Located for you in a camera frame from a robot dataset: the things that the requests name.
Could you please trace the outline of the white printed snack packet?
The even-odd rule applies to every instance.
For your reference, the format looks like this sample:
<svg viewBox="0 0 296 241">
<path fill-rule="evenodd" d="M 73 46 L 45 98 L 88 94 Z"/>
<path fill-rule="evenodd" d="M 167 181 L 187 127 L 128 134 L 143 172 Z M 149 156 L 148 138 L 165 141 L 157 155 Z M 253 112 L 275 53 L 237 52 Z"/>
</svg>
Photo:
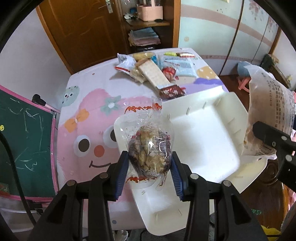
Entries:
<svg viewBox="0 0 296 241">
<path fill-rule="evenodd" d="M 256 138 L 252 127 L 260 121 L 291 135 L 295 120 L 295 101 L 292 92 L 271 73 L 257 65 L 245 66 L 249 82 L 249 110 L 243 141 L 243 156 L 273 156 L 276 150 Z"/>
</svg>

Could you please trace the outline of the clear bag brown pastry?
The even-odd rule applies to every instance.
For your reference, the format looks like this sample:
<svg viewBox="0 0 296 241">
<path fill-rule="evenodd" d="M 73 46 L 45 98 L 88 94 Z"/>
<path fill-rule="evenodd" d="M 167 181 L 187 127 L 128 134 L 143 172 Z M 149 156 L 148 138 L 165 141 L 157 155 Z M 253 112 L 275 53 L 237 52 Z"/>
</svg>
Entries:
<svg viewBox="0 0 296 241">
<path fill-rule="evenodd" d="M 151 105 L 123 116 L 120 134 L 127 147 L 130 189 L 156 185 L 161 189 L 171 166 L 174 141 L 173 124 L 163 115 L 163 101 L 151 98 Z"/>
</svg>

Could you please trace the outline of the dark red chocolate packet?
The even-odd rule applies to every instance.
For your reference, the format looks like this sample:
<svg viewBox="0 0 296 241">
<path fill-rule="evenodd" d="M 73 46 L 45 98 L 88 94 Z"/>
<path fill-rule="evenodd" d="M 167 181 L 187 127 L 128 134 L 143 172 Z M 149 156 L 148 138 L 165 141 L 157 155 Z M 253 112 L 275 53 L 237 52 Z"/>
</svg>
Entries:
<svg viewBox="0 0 296 241">
<path fill-rule="evenodd" d="M 185 96 L 186 93 L 178 85 L 171 85 L 159 90 L 159 97 L 162 100 L 170 100 Z"/>
</svg>

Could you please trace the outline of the long cracker pack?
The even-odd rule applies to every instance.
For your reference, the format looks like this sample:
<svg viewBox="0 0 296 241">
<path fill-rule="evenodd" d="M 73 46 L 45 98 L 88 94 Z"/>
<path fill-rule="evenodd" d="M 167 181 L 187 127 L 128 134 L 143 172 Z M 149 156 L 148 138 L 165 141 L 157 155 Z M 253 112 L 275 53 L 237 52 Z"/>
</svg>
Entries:
<svg viewBox="0 0 296 241">
<path fill-rule="evenodd" d="M 170 81 L 151 59 L 142 59 L 135 66 L 154 88 L 160 90 L 171 85 Z"/>
</svg>

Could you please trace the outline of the white blue wrapper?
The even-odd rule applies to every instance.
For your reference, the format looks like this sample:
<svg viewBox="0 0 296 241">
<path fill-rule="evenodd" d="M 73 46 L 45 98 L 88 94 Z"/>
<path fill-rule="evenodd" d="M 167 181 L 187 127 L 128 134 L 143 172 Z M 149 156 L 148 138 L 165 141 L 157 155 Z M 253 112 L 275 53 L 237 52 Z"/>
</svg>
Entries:
<svg viewBox="0 0 296 241">
<path fill-rule="evenodd" d="M 116 70 L 129 74 L 135 68 L 136 60 L 132 56 L 118 53 L 117 58 L 118 65 L 114 67 Z"/>
</svg>

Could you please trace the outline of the pink plastic stool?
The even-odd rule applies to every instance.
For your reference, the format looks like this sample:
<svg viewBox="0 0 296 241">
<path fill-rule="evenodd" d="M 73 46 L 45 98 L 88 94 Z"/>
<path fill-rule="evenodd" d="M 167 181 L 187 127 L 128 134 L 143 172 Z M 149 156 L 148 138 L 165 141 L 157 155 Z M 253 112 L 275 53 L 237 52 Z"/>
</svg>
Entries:
<svg viewBox="0 0 296 241">
<path fill-rule="evenodd" d="M 239 90 L 244 90 L 247 93 L 249 93 L 249 88 L 247 87 L 248 83 L 250 82 L 251 78 L 250 77 L 237 77 L 238 80 L 238 89 Z"/>
</svg>

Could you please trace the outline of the cartoon printed tablecloth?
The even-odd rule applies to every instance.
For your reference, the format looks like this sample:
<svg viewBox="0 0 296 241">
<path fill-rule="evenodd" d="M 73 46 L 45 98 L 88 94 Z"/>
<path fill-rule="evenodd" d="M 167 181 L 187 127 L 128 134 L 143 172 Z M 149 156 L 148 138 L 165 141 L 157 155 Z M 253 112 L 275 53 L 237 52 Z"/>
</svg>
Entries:
<svg viewBox="0 0 296 241">
<path fill-rule="evenodd" d="M 203 69 L 208 77 L 177 77 L 177 85 L 186 94 L 221 86 L 228 92 L 218 75 L 191 48 L 171 48 L 153 51 L 155 55 L 168 52 L 192 53 L 194 70 Z M 128 74 L 115 69 L 118 58 L 102 62 L 69 78 L 64 93 L 57 135 L 57 177 L 59 189 L 68 180 L 89 181 L 120 156 L 113 131 L 115 120 L 125 113 L 149 110 L 151 96 L 158 92 L 147 81 L 135 82 Z M 124 188 L 117 202 L 109 202 L 114 230 L 144 228 L 133 200 Z"/>
</svg>

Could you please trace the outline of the light blue snack bag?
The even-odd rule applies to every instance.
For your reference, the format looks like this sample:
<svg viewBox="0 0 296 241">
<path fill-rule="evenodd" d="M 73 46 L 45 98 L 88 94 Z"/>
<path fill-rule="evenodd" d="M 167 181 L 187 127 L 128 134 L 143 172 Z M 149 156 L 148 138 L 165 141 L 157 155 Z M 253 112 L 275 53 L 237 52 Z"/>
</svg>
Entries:
<svg viewBox="0 0 296 241">
<path fill-rule="evenodd" d="M 197 73 L 193 63 L 188 58 L 159 56 L 159 68 L 162 70 L 165 67 L 173 67 L 177 70 L 178 77 L 194 77 L 197 78 Z"/>
</svg>

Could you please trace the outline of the pastel wardrobe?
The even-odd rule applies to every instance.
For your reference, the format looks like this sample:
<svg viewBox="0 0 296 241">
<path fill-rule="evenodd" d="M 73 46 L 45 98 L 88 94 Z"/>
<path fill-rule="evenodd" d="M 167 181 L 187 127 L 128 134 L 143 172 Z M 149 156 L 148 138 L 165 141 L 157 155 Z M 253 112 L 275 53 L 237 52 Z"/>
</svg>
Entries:
<svg viewBox="0 0 296 241">
<path fill-rule="evenodd" d="M 178 47 L 192 48 L 218 75 L 238 62 L 259 65 L 278 24 L 255 1 L 182 1 Z"/>
</svg>

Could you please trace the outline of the yellow snack bag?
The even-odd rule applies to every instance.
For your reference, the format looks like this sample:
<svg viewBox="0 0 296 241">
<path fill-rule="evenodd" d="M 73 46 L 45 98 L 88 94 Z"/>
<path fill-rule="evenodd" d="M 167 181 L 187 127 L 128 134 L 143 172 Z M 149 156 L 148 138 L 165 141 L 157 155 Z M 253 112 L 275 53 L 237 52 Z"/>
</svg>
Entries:
<svg viewBox="0 0 296 241">
<path fill-rule="evenodd" d="M 151 59 L 153 56 L 155 56 L 154 52 L 137 52 L 134 53 L 133 58 L 138 62 L 142 59 Z"/>
</svg>

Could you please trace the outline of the stack of folded cloths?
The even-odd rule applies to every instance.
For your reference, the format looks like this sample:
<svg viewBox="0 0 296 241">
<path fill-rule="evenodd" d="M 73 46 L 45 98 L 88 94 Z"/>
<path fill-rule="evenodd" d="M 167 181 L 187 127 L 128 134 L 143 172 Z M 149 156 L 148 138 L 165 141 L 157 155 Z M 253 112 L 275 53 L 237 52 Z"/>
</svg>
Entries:
<svg viewBox="0 0 296 241">
<path fill-rule="evenodd" d="M 161 44 L 159 36 L 151 27 L 136 31 L 131 30 L 128 33 L 128 40 L 131 46 L 136 47 Z"/>
</svg>

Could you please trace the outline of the wooden shelf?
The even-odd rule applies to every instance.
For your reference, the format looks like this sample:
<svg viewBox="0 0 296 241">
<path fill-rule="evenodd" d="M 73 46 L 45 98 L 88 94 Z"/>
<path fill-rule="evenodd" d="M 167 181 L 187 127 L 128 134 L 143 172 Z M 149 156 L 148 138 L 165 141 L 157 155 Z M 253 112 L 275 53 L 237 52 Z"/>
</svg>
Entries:
<svg viewBox="0 0 296 241">
<path fill-rule="evenodd" d="M 140 30 L 151 27 L 159 36 L 161 43 L 158 48 L 177 48 L 179 44 L 181 1 L 161 1 L 163 5 L 163 20 L 145 22 L 143 20 L 126 20 L 123 15 L 123 1 L 116 1 L 119 5 L 121 28 L 127 44 L 127 52 L 134 53 L 137 47 L 132 46 L 128 40 L 131 30 Z"/>
</svg>

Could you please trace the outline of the brown wooden door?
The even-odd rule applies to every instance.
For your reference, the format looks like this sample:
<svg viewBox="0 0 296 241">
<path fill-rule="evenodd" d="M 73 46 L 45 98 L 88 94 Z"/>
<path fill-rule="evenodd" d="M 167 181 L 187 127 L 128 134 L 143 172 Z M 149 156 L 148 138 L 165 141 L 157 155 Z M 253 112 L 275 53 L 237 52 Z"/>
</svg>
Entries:
<svg viewBox="0 0 296 241">
<path fill-rule="evenodd" d="M 120 1 L 42 1 L 36 11 L 71 74 L 128 53 Z"/>
</svg>

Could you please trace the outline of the pink storage basket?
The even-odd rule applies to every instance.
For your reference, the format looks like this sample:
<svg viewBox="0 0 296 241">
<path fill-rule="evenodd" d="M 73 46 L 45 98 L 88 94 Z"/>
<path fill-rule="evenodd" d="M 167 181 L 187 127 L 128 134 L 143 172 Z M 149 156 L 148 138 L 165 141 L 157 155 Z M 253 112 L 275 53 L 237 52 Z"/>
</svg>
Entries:
<svg viewBox="0 0 296 241">
<path fill-rule="evenodd" d="M 137 17 L 144 22 L 163 19 L 162 6 L 137 6 Z"/>
</svg>

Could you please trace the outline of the green chalkboard pink frame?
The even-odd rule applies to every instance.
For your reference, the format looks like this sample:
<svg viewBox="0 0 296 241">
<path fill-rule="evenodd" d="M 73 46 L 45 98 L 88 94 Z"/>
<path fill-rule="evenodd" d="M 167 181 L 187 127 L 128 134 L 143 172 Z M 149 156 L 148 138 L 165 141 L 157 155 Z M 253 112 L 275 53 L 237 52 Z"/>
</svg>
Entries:
<svg viewBox="0 0 296 241">
<path fill-rule="evenodd" d="M 26 199 L 50 202 L 58 191 L 54 160 L 56 114 L 1 87 L 1 134 L 10 146 Z"/>
</svg>

